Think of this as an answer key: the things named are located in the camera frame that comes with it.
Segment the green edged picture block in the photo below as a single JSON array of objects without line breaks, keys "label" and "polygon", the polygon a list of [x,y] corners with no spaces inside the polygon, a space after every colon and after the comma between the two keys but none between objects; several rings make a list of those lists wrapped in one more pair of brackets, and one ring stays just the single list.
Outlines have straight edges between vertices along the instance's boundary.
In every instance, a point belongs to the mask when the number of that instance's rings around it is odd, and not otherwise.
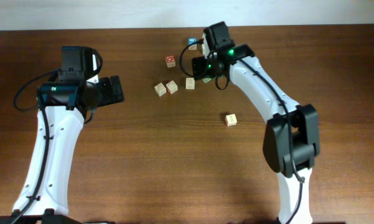
[{"label": "green edged picture block", "polygon": [[202,81],[203,81],[204,83],[208,83],[210,80],[211,80],[211,78],[203,78],[203,79],[202,79]]}]

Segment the plain wooden block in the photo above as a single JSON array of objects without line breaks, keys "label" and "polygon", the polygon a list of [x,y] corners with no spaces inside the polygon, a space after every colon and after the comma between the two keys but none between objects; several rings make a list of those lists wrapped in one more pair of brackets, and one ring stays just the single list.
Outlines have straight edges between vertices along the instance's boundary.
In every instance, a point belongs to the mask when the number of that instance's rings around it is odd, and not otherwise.
[{"label": "plain wooden block", "polygon": [[154,87],[154,90],[155,90],[155,92],[157,93],[158,96],[162,96],[162,95],[166,94],[166,92],[167,92],[167,89],[166,89],[166,87],[163,85],[163,83],[159,83],[159,84],[157,84],[157,85]]},{"label": "plain wooden block", "polygon": [[194,80],[194,78],[186,78],[185,79],[185,88],[187,90],[194,90],[195,89],[195,80]]}]

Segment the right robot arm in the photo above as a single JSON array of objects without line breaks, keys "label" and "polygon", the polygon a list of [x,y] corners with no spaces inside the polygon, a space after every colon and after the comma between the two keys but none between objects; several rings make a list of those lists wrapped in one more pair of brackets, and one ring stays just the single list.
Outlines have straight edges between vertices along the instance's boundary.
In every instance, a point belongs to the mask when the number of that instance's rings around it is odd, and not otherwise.
[{"label": "right robot arm", "polygon": [[236,45],[227,25],[219,22],[203,30],[202,56],[192,59],[196,80],[225,77],[259,111],[266,129],[263,155],[278,178],[278,223],[312,223],[309,180],[320,153],[318,112],[300,105],[277,86],[246,45]]}]

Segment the blue top wooden block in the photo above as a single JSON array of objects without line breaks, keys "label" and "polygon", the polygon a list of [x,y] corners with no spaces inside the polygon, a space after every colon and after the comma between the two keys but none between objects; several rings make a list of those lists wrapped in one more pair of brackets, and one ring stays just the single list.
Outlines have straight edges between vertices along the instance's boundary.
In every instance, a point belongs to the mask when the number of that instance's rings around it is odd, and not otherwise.
[{"label": "blue top wooden block", "polygon": [[189,50],[196,50],[197,49],[197,38],[188,38],[188,49]]}]

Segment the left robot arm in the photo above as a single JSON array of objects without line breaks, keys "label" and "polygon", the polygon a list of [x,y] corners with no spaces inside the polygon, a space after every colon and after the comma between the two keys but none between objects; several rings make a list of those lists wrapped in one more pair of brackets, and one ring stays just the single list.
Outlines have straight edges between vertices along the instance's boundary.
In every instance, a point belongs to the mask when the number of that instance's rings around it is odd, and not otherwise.
[{"label": "left robot arm", "polygon": [[68,181],[78,136],[99,107],[124,101],[119,77],[100,78],[102,56],[63,46],[62,66],[37,89],[37,136],[26,181],[9,216],[0,223],[71,224]]}]

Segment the red top wooden block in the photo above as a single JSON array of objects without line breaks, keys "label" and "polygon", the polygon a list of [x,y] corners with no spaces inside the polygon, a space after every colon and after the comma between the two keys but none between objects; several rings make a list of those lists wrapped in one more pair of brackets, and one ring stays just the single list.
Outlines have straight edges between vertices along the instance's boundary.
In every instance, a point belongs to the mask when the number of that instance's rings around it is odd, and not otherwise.
[{"label": "red top wooden block", "polygon": [[174,55],[168,55],[165,57],[167,68],[175,67],[176,61]]}]

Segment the wooden block with apple picture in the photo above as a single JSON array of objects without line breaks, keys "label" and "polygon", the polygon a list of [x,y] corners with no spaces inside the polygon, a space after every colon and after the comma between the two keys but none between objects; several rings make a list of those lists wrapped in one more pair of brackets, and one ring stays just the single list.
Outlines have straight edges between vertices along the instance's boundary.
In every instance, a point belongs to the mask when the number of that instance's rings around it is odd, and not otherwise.
[{"label": "wooden block with apple picture", "polygon": [[170,81],[166,84],[166,89],[170,94],[175,93],[178,90],[178,86],[175,81]]}]

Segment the wooden block letter I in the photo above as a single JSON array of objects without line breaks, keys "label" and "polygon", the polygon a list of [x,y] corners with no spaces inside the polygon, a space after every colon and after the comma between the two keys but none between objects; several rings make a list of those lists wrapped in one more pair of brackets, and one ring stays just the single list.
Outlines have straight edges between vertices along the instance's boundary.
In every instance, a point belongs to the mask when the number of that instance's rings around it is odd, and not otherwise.
[{"label": "wooden block letter I", "polygon": [[237,124],[237,118],[235,114],[228,114],[225,116],[225,122],[227,126],[234,126]]}]

